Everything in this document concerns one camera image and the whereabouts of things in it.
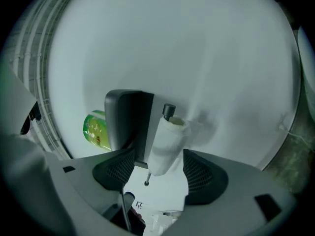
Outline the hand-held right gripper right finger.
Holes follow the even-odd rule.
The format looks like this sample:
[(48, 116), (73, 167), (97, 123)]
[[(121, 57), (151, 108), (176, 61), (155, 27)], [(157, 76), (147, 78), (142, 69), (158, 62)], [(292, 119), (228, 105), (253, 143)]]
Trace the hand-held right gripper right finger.
[(295, 197), (256, 167), (185, 149), (184, 210), (167, 236), (270, 236), (295, 208)]

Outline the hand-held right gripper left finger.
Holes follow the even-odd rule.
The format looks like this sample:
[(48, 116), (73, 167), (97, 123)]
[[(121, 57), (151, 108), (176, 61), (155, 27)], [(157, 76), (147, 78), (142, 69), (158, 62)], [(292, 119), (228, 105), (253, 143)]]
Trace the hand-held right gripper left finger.
[(77, 236), (132, 233), (128, 217), (135, 197), (124, 192), (134, 169), (134, 150), (122, 149), (78, 159), (59, 160), (46, 153), (55, 189)]

